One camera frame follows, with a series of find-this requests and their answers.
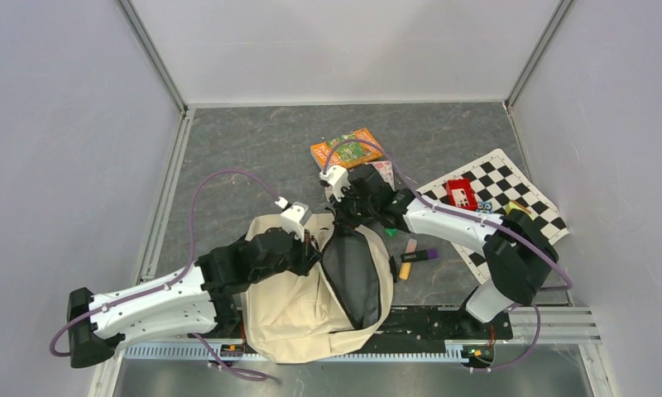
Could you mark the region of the orange green book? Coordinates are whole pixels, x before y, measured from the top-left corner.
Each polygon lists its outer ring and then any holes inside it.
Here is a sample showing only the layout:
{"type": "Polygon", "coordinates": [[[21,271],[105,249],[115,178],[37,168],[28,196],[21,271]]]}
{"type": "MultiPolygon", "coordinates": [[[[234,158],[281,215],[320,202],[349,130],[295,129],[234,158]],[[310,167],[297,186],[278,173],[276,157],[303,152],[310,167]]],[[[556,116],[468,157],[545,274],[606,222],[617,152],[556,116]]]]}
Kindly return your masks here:
{"type": "Polygon", "coordinates": [[[352,168],[382,157],[382,153],[374,146],[369,146],[369,141],[375,146],[380,146],[375,137],[366,128],[341,135],[330,141],[321,142],[310,147],[312,158],[321,170],[327,165],[339,165],[343,168],[352,168]],[[365,143],[351,141],[341,145],[335,152],[332,149],[342,141],[359,139],[365,143]]]}

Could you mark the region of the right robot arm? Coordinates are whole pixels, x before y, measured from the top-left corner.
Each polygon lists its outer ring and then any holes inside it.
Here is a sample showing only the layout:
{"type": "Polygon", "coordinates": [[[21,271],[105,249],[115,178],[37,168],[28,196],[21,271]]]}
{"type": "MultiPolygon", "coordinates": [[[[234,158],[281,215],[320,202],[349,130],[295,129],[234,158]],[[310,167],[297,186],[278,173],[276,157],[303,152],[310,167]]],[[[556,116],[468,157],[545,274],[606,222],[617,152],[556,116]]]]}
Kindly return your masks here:
{"type": "Polygon", "coordinates": [[[485,259],[489,279],[467,297],[458,315],[458,327],[468,337],[480,337],[505,309],[532,305],[557,263],[549,240],[522,211],[476,213],[412,189],[394,190],[372,165],[352,170],[333,165],[319,178],[330,191],[336,218],[344,224],[378,222],[455,243],[485,259]]]}

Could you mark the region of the beige canvas backpack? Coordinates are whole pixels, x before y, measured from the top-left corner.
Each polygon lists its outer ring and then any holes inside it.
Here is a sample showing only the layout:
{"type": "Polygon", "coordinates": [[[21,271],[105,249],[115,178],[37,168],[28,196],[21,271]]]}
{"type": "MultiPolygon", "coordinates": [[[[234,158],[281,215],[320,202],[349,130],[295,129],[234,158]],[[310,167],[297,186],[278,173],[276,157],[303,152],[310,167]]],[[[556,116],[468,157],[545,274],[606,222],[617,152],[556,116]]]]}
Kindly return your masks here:
{"type": "Polygon", "coordinates": [[[243,295],[247,344],[275,363],[298,364],[355,352],[391,311],[394,278],[382,238],[359,226],[334,233],[333,215],[305,225],[322,260],[307,276],[285,271],[243,295]]]}

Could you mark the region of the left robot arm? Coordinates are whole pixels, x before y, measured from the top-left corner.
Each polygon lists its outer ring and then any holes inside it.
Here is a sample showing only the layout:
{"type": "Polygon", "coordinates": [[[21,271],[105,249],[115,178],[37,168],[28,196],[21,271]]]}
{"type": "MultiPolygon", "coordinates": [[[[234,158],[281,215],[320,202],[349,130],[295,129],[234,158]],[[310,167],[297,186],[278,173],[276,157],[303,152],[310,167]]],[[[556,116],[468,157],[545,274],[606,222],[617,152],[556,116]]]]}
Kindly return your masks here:
{"type": "Polygon", "coordinates": [[[320,258],[309,233],[298,238],[273,227],[130,289],[76,289],[69,295],[65,331],[70,365],[95,366],[132,345],[179,334],[230,337],[242,322],[235,295],[280,273],[307,276],[320,258]]]}

